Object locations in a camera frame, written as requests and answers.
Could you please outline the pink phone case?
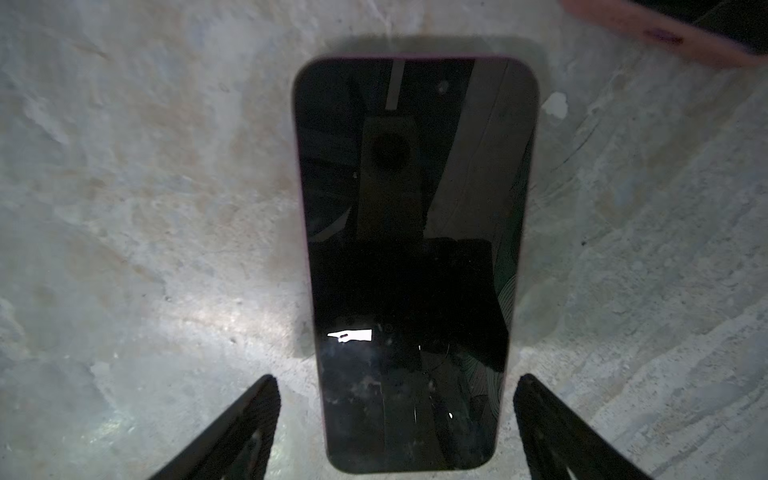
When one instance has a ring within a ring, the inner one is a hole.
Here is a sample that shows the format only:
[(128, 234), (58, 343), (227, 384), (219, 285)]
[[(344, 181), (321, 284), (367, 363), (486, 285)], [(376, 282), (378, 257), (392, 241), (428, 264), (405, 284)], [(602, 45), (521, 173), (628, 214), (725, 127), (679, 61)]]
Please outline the pink phone case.
[(563, 1), (585, 21), (718, 67), (767, 63), (765, 1)]

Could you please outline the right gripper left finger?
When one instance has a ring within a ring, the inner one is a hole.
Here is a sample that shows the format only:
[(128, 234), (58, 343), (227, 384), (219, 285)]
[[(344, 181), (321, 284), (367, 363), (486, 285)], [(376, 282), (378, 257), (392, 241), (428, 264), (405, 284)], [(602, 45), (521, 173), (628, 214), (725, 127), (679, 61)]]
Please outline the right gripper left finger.
[(264, 375), (151, 479), (264, 479), (280, 410), (277, 379)]

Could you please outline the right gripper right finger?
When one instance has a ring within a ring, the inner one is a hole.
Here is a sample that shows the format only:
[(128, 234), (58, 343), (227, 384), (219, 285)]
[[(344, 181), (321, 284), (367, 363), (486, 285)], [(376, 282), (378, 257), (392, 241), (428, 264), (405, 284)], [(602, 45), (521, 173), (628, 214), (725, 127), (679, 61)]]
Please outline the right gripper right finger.
[(513, 407), (533, 479), (650, 479), (534, 375), (519, 379)]

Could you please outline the black phone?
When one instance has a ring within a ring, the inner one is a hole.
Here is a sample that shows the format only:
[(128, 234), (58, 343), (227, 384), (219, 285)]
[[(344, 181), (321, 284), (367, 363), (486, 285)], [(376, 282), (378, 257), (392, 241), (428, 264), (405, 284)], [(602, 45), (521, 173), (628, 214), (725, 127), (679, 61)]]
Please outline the black phone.
[(469, 470), (496, 447), (539, 88), (509, 57), (323, 58), (293, 86), (327, 455)]

